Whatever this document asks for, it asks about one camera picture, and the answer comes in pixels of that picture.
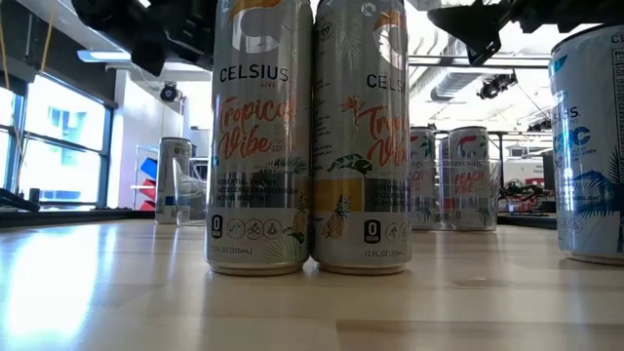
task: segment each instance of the ceiling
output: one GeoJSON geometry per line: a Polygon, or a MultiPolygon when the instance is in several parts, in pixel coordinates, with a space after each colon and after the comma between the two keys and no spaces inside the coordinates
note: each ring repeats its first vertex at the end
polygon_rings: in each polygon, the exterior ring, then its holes
{"type": "MultiPolygon", "coordinates": [[[[117,50],[114,45],[86,27],[75,16],[71,0],[18,0],[38,17],[48,20],[55,14],[54,26],[90,50],[117,50]]],[[[409,0],[406,11],[409,17],[409,52],[411,55],[440,55],[449,44],[449,36],[435,27],[419,9],[469,5],[473,0],[409,0]]],[[[316,11],[319,0],[312,0],[316,11]]],[[[553,26],[543,26],[535,33],[523,34],[517,24],[509,24],[501,31],[503,48],[501,55],[548,56],[552,47],[566,35],[559,34],[553,26]]],[[[419,84],[427,67],[411,67],[410,85],[419,84]]],[[[453,69],[454,72],[482,72],[479,68],[453,69]]],[[[410,121],[415,126],[435,123],[440,130],[468,125],[479,125],[497,131],[520,131],[530,123],[545,118],[551,107],[551,94],[546,70],[517,70],[520,84],[494,100],[481,100],[476,92],[482,87],[483,78],[466,85],[449,101],[434,102],[429,92],[410,99],[410,121]]]]}

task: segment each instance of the wooden table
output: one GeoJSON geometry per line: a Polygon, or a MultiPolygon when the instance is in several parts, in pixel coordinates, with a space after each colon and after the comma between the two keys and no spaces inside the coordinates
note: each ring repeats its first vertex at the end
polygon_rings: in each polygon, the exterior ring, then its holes
{"type": "Polygon", "coordinates": [[[409,271],[236,278],[203,229],[109,222],[0,231],[2,350],[622,350],[624,271],[554,231],[413,234],[409,271]]]}

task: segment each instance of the blue object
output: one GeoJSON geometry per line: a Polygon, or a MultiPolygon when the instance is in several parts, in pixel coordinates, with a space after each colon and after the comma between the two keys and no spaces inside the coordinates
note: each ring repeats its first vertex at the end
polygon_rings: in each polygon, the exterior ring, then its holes
{"type": "Polygon", "coordinates": [[[152,179],[156,179],[156,175],[158,174],[158,161],[147,157],[145,161],[143,161],[143,164],[140,165],[140,169],[152,179]]]}

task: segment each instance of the celsius can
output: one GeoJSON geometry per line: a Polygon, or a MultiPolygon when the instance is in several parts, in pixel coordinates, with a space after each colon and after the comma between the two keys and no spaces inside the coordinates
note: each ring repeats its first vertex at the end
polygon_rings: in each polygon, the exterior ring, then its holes
{"type": "Polygon", "coordinates": [[[450,213],[452,212],[452,191],[450,186],[450,156],[449,156],[449,138],[445,137],[440,140],[438,146],[438,175],[439,179],[439,197],[440,197],[440,220],[442,226],[447,228],[450,226],[450,213]]]}
{"type": "Polygon", "coordinates": [[[565,39],[550,76],[559,246],[624,264],[624,25],[565,39]]]}
{"type": "Polygon", "coordinates": [[[435,136],[426,127],[409,133],[409,174],[411,187],[411,228],[433,229],[436,224],[435,136]]]}
{"type": "Polygon", "coordinates": [[[488,131],[464,127],[448,135],[450,157],[450,224],[454,229],[490,226],[488,131]]]}
{"type": "Polygon", "coordinates": [[[411,255],[403,1],[321,1],[315,32],[313,257],[337,273],[400,272],[411,255]]]}
{"type": "Polygon", "coordinates": [[[312,9],[220,0],[206,261],[278,275],[309,257],[312,9]]]}
{"type": "Polygon", "coordinates": [[[174,158],[181,169],[190,169],[191,142],[181,137],[163,137],[158,151],[158,174],[156,176],[156,222],[176,224],[178,206],[176,204],[176,182],[174,179],[174,158]]]}

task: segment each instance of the energy drink can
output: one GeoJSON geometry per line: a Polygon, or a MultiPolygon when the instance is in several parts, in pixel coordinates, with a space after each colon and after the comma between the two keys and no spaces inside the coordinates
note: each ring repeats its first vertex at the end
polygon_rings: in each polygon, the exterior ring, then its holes
{"type": "Polygon", "coordinates": [[[409,134],[411,178],[411,228],[433,229],[439,215],[436,206],[436,157],[433,130],[411,129],[409,134]]]}
{"type": "Polygon", "coordinates": [[[440,140],[438,146],[438,175],[440,177],[440,220],[443,228],[450,228],[450,214],[452,213],[452,187],[450,186],[450,155],[449,138],[440,140]]]}
{"type": "Polygon", "coordinates": [[[188,139],[181,137],[163,137],[160,139],[155,214],[158,224],[176,224],[178,206],[176,203],[174,158],[177,158],[179,166],[188,172],[190,157],[191,142],[188,139]]]}
{"type": "Polygon", "coordinates": [[[624,264],[624,25],[565,39],[550,76],[559,247],[624,264]]]}
{"type": "Polygon", "coordinates": [[[233,275],[296,272],[309,256],[309,1],[221,0],[215,30],[206,261],[233,275]]]}
{"type": "Polygon", "coordinates": [[[400,272],[411,257],[403,1],[321,1],[315,33],[313,257],[337,273],[400,272]]]}
{"type": "Polygon", "coordinates": [[[488,131],[455,129],[448,136],[450,155],[450,223],[458,230],[483,230],[491,221],[488,131]]]}

